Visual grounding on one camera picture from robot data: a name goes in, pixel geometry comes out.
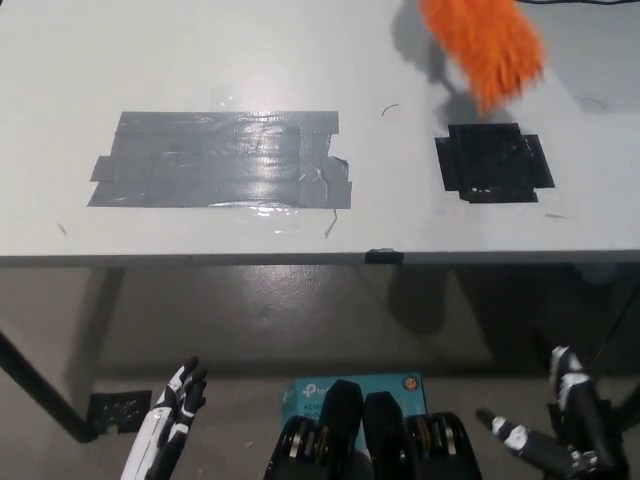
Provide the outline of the robot right hand white black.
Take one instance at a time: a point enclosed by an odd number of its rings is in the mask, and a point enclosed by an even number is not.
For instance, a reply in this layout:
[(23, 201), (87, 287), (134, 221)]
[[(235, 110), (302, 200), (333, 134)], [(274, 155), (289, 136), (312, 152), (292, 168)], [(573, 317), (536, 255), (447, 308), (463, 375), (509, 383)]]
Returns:
[(545, 351), (555, 401), (548, 405), (554, 436), (486, 408), (477, 419), (513, 456), (546, 479), (628, 479), (630, 467), (610, 401), (568, 346)]

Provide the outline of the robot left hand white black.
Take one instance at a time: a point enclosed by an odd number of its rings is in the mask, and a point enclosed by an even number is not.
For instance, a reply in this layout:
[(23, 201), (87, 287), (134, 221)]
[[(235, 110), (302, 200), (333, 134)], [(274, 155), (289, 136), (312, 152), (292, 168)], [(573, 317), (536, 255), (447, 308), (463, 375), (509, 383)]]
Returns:
[(206, 403), (206, 370), (194, 356), (172, 376), (146, 414), (121, 480), (170, 479), (197, 412)]

